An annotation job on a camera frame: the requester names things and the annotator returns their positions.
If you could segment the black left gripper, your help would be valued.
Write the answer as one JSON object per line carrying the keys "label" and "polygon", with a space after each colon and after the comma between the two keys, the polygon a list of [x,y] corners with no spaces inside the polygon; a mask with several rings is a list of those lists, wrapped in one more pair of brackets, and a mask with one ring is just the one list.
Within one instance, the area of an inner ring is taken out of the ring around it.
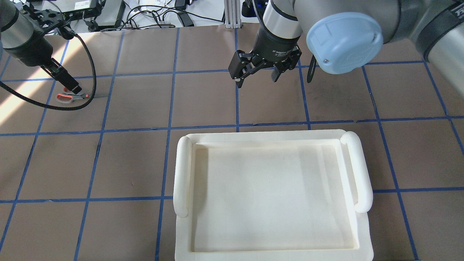
{"label": "black left gripper", "polygon": [[65,87],[66,95],[82,95],[82,88],[53,55],[53,47],[44,37],[33,37],[21,46],[8,48],[7,52],[28,67],[40,66]]}

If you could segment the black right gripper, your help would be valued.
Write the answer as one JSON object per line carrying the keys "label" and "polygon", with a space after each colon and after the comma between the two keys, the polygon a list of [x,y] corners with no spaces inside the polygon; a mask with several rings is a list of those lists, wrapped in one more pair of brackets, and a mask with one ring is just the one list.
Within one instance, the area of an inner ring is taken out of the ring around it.
{"label": "black right gripper", "polygon": [[253,49],[249,53],[235,51],[228,66],[231,78],[236,80],[237,88],[242,87],[246,77],[261,69],[273,69],[271,79],[274,83],[282,73],[295,69],[302,55],[297,40],[298,38],[283,39],[264,28],[259,28]]}

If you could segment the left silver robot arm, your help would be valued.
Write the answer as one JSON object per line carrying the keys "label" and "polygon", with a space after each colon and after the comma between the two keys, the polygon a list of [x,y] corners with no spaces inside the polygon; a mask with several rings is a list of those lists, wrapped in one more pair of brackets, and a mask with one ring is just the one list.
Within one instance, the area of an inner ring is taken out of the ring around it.
{"label": "left silver robot arm", "polygon": [[80,94],[78,82],[53,58],[53,47],[45,39],[50,31],[57,31],[65,39],[73,38],[60,12],[50,9],[35,10],[25,5],[19,10],[10,0],[1,1],[1,43],[11,56],[28,67],[39,66],[65,90]]}

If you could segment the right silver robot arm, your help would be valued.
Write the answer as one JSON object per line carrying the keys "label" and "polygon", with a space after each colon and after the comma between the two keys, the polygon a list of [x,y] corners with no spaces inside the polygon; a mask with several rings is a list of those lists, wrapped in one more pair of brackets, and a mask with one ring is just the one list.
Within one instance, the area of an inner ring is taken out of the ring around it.
{"label": "right silver robot arm", "polygon": [[247,76],[272,68],[275,82],[296,67],[297,45],[305,37],[315,65],[343,74],[369,63],[384,44],[409,39],[423,60],[433,64],[463,94],[462,0],[269,0],[250,53],[237,50],[229,64],[240,88]]}

